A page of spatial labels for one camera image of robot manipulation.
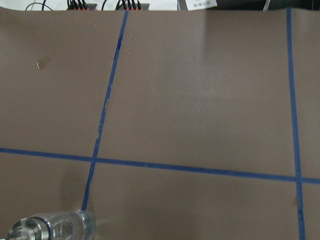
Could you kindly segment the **clear glass sauce bottle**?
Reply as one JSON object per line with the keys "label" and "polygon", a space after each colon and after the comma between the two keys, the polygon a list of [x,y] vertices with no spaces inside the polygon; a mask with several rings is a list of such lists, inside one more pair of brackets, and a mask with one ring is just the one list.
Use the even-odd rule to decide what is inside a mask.
{"label": "clear glass sauce bottle", "polygon": [[9,229],[7,240],[93,240],[98,222],[88,211],[38,213]]}

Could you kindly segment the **black box with label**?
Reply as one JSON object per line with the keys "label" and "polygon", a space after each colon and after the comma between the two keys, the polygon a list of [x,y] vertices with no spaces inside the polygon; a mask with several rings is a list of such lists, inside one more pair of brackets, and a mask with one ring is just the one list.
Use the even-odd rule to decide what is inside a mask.
{"label": "black box with label", "polygon": [[216,0],[179,0],[179,9],[182,11],[198,11],[218,6]]}

